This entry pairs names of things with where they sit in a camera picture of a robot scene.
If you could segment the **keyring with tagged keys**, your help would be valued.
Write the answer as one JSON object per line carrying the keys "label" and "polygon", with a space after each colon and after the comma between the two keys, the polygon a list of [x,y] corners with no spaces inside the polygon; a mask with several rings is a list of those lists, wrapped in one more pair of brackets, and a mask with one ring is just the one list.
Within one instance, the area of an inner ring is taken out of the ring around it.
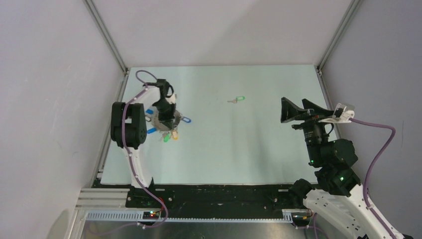
{"label": "keyring with tagged keys", "polygon": [[172,140],[178,140],[178,126],[180,122],[191,123],[192,120],[188,117],[183,116],[177,110],[174,114],[172,127],[166,126],[163,122],[159,121],[158,113],[155,113],[152,109],[147,109],[145,111],[146,122],[151,124],[151,128],[147,130],[147,134],[152,134],[155,132],[161,133],[160,140],[163,142],[168,142]]}

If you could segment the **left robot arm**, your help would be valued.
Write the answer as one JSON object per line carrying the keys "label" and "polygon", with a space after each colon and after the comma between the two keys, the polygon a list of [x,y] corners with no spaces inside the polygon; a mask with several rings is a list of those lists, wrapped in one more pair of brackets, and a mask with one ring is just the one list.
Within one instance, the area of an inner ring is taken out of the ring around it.
{"label": "left robot arm", "polygon": [[155,108],[152,122],[169,132],[177,128],[181,115],[176,110],[176,94],[165,79],[147,82],[142,91],[128,102],[114,102],[111,111],[110,137],[122,149],[131,171],[131,185],[148,188],[152,175],[142,166],[146,161],[143,143],[147,139],[146,110]]}

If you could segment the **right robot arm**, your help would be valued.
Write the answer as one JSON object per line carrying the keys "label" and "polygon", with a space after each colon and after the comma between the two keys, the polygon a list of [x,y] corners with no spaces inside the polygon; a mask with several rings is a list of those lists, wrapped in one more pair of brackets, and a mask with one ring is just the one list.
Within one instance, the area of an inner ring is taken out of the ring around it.
{"label": "right robot arm", "polygon": [[280,121],[303,131],[309,164],[316,169],[317,187],[300,179],[289,189],[293,207],[305,206],[349,239],[407,238],[375,206],[368,180],[361,181],[353,171],[358,160],[353,143],[343,138],[329,140],[325,127],[354,122],[354,106],[340,103],[328,110],[303,99],[299,107],[283,97]]}

